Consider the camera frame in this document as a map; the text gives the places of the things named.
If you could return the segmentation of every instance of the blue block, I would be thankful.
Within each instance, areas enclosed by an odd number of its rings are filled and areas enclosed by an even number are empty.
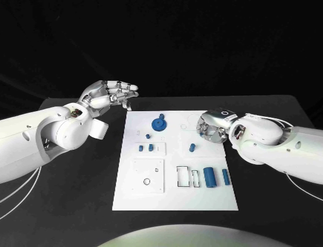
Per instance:
[[[206,187],[207,188],[216,187],[213,168],[212,167],[203,168],[203,174],[206,180]]]
[[[226,169],[222,169],[222,177],[225,179],[225,185],[229,185],[229,178],[228,178],[228,172],[226,172]]]
[[[190,152],[194,151],[194,147],[196,147],[196,145],[192,143],[190,146],[189,146],[189,151],[190,151]]]

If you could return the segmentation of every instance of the black table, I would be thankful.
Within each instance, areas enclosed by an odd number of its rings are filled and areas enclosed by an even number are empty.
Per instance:
[[[75,101],[49,98],[40,108]],[[254,113],[313,127],[288,95],[134,98],[131,106],[134,111],[222,107],[238,116]],[[31,194],[0,221],[0,246],[98,246],[128,232],[166,224],[219,225],[294,246],[323,246],[323,202],[293,186],[282,173],[246,163],[229,142],[225,152],[239,211],[112,211],[125,114],[121,106],[112,107],[99,117],[109,124],[105,139],[88,137],[78,150],[42,167]],[[29,176],[0,185],[0,198]],[[323,186],[294,181],[323,198]],[[0,215],[20,201],[30,184],[0,205]]]

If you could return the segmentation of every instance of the blue rubber piece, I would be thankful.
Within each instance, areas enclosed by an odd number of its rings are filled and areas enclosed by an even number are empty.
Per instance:
[[[153,120],[151,127],[154,131],[163,131],[166,129],[164,115],[160,114],[158,118]]]
[[[225,179],[225,185],[229,185],[229,178],[228,178],[228,172],[226,172],[226,169],[222,169],[222,177]]]
[[[206,180],[206,187],[207,188],[216,187],[213,168],[212,167],[203,168],[203,174]]]
[[[189,146],[189,151],[190,151],[190,152],[194,151],[194,147],[196,147],[196,145],[192,143],[190,146]]]

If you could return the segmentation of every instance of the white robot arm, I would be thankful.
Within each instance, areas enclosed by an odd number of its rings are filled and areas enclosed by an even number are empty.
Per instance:
[[[137,86],[119,81],[98,81],[76,103],[0,120],[0,183],[16,179],[92,136],[102,139],[108,125],[94,119],[111,105],[131,110],[127,99],[137,97]]]
[[[197,121],[202,138],[232,148],[245,161],[267,164],[277,171],[323,184],[323,130],[284,127],[280,119],[246,114],[238,117],[225,109],[210,110]]]

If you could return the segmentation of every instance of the robotic hand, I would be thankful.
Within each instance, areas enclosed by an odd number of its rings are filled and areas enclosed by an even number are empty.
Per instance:
[[[118,105],[130,111],[137,86],[98,81],[85,88],[76,103],[0,120],[0,183],[16,179],[57,155],[76,149],[92,136],[102,139],[108,125],[96,120]]]
[[[267,164],[277,171],[323,184],[323,130],[294,127],[280,119],[252,114],[238,117],[219,108],[202,114],[196,131],[213,143],[229,138],[232,148],[249,163]]]

